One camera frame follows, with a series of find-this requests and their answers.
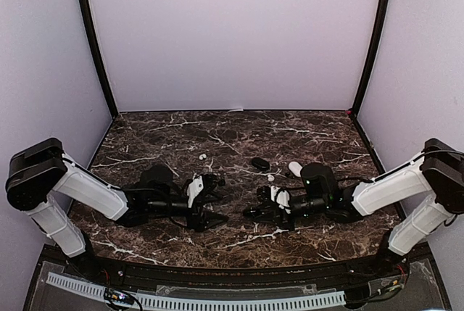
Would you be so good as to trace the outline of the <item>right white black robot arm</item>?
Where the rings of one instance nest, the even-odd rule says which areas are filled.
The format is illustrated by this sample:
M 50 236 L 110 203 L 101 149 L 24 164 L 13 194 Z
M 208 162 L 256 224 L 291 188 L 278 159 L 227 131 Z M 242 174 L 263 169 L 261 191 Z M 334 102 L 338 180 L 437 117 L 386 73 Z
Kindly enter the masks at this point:
M 289 164 L 302 180 L 303 195 L 288 187 L 263 186 L 259 204 L 243 211 L 256 223 L 270 223 L 294 230 L 300 217 L 323 214 L 337 223 L 354 223 L 379 209 L 422 194 L 424 200 L 386 237 L 382 252 L 370 262 L 370 271 L 386 277 L 405 256 L 441 224 L 449 225 L 463 213 L 463 153 L 436 138 L 427 140 L 422 152 L 393 170 L 371 179 L 357 179 L 342 188 L 333 170 L 314 162 Z

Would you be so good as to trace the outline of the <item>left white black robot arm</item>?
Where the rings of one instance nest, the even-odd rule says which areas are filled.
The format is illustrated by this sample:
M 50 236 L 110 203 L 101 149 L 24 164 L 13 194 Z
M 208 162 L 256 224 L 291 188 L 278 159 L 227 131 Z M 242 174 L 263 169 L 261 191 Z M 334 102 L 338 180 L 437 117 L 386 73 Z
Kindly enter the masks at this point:
M 158 218 L 174 223 L 182 217 L 184 228 L 203 232 L 228 221 L 228 216 L 205 209 L 222 199 L 215 190 L 223 184 L 218 175 L 208 173 L 178 186 L 168 166 L 152 165 L 135 184 L 114 186 L 80 166 L 59 139 L 48 138 L 12 156 L 5 189 L 9 204 L 29 216 L 67 257 L 74 258 L 75 269 L 85 278 L 95 279 L 102 274 L 102 262 L 90 253 L 84 233 L 56 203 L 55 193 L 126 228 Z

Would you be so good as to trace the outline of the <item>white oval charging case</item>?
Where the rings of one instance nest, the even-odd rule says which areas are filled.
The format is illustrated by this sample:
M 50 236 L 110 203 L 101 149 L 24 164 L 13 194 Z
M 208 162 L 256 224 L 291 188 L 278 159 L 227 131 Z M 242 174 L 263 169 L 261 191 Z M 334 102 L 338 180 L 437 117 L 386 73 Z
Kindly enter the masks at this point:
M 302 165 L 299 162 L 293 161 L 288 164 L 288 169 L 291 174 L 297 178 L 301 177 Z

